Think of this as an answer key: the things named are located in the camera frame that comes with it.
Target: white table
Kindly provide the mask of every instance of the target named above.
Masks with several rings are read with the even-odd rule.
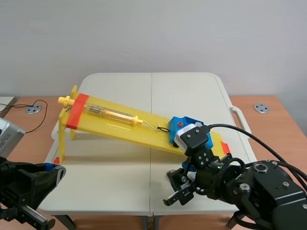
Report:
[[[243,114],[231,105],[220,79],[208,73],[98,73],[86,77],[79,92],[169,118],[190,116],[207,124],[234,125],[234,111],[250,131]],[[246,163],[256,160],[247,137],[223,128],[216,131],[233,156]],[[57,126],[52,137],[57,138]],[[174,192],[166,172],[181,167],[184,156],[82,132],[74,141],[68,138],[63,164],[67,174],[40,205],[46,213],[160,216],[236,210],[198,195],[185,206],[163,204]],[[53,161],[57,151],[55,141],[46,161]]]

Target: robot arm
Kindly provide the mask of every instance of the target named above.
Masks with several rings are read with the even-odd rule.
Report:
[[[239,211],[229,222],[229,228],[234,227],[233,223],[264,230],[303,229],[307,226],[307,194],[280,166],[291,168],[306,181],[303,172],[271,160],[245,165],[231,154],[220,160],[205,147],[209,131],[209,126],[202,126],[180,135],[178,145],[186,147],[188,165],[185,169],[167,173],[175,193],[164,200],[165,205],[178,200],[185,205],[197,193],[237,206]],[[196,173],[188,178],[190,166],[196,169]],[[242,221],[244,216],[256,224]]]
[[[66,173],[63,166],[31,164],[6,160],[10,151],[24,135],[16,125],[0,118],[0,219],[29,223],[37,230],[49,230],[55,220],[48,221],[35,210],[58,185]]]

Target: wire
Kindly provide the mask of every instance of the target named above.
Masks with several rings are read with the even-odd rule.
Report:
[[[2,104],[0,103],[0,105],[5,105],[5,106],[8,106],[8,108],[5,108],[3,110],[0,111],[3,112],[4,110],[7,110],[7,109],[11,109],[11,108],[23,108],[23,107],[29,107],[29,106],[32,106],[32,105],[28,105],[28,104],[15,104],[15,105],[8,105],[8,104]]]
[[[247,228],[247,229],[255,229],[255,230],[263,229],[263,227],[259,224],[253,224],[253,223],[249,223],[244,220],[241,220],[239,216],[241,216],[242,214],[244,215],[244,213],[241,211],[237,211],[234,213],[234,219],[238,225],[241,225],[242,227]]]
[[[45,101],[44,101],[44,100],[36,100],[36,101],[33,103],[33,105],[31,105],[31,107],[33,107],[34,104],[35,104],[36,102],[45,102]],[[33,132],[34,130],[37,130],[37,129],[43,124],[43,122],[44,122],[44,120],[45,120],[45,118],[46,118],[46,115],[47,115],[47,108],[48,108],[48,103],[47,103],[47,102],[45,102],[45,103],[46,103],[46,110],[45,110],[45,115],[44,115],[44,118],[43,118],[42,122],[41,122],[36,128],[34,128],[34,129],[32,129],[31,131],[28,131],[28,132],[26,132],[26,133],[31,133],[31,132]]]
[[[11,108],[34,107],[34,104],[35,104],[36,102],[39,102],[39,101],[40,101],[40,102],[45,102],[44,100],[38,99],[38,100],[36,100],[32,105],[31,105],[31,104],[15,104],[15,105],[8,105],[8,104],[2,104],[2,103],[0,103],[0,105],[8,106],[8,108],[5,108],[5,109],[1,110],[0,112],[3,112],[4,110],[11,109]],[[44,115],[44,118],[43,118],[42,122],[39,124],[39,126],[37,126],[36,128],[34,128],[34,129],[32,129],[31,131],[28,131],[28,132],[26,132],[26,133],[31,133],[31,132],[33,132],[34,130],[38,129],[38,128],[43,124],[43,122],[44,122],[44,120],[45,120],[45,118],[46,118],[46,115],[47,115],[47,108],[48,108],[48,103],[47,103],[47,102],[45,102],[45,103],[46,103],[46,110],[45,110],[45,115]]]
[[[283,166],[283,167],[285,167],[285,168],[287,168],[287,169],[289,169],[289,170],[295,171],[295,172],[296,172],[297,174],[299,174],[305,181],[307,181],[307,175],[306,175],[303,171],[301,171],[300,169],[298,169],[297,167],[295,167],[295,166],[293,166],[293,165],[290,165],[290,164],[288,164],[288,163],[285,163],[285,162],[281,162],[281,161],[278,161],[277,163],[278,163],[278,165],[280,165],[280,166]]]
[[[213,125],[208,125],[208,127],[209,127],[209,129],[216,128],[216,127],[225,127],[225,128],[234,129],[234,130],[236,130],[238,132],[244,133],[245,135],[247,135],[250,138],[252,138],[253,140],[255,140],[257,143],[261,144],[266,150],[268,150],[271,154],[273,154],[274,157],[276,157],[278,160],[280,160],[281,162],[287,163],[277,152],[275,152],[267,144],[265,144],[263,141],[261,141],[260,139],[258,139],[254,135],[252,135],[251,133],[248,133],[247,131],[245,131],[245,130],[243,130],[241,128],[238,128],[236,126],[227,125],[227,124],[213,124]],[[299,181],[299,183],[303,186],[303,188],[307,191],[307,185],[299,177],[299,175],[296,174],[296,172],[293,169],[289,169],[289,170],[293,174],[293,176]]]

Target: yellow platform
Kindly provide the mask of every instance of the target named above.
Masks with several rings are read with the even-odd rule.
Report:
[[[77,92],[77,86],[71,91],[71,98],[76,99],[79,93]],[[95,104],[98,106],[107,107],[110,109],[125,112],[127,114],[137,115],[139,119],[146,120],[154,127],[158,127],[157,122],[161,127],[168,128],[168,122],[170,118],[153,115],[141,110],[133,109],[127,106],[123,106],[117,103],[112,103],[102,99],[89,96],[87,103]],[[65,108],[62,109],[59,115],[59,164],[63,162],[65,156],[65,128],[71,110]],[[132,142],[138,145],[147,146],[150,148],[173,152],[183,155],[183,151],[180,148],[175,148],[169,143],[169,134],[161,130],[155,131],[150,127],[142,126],[141,124],[129,124],[121,121],[117,121],[110,118],[105,118],[84,110],[81,114],[77,130],[101,135],[104,137],[115,138]],[[71,139],[73,140],[75,130],[71,129]],[[221,136],[218,133],[211,132],[213,140],[213,152],[215,155],[223,157],[224,152],[220,146],[222,141]]]

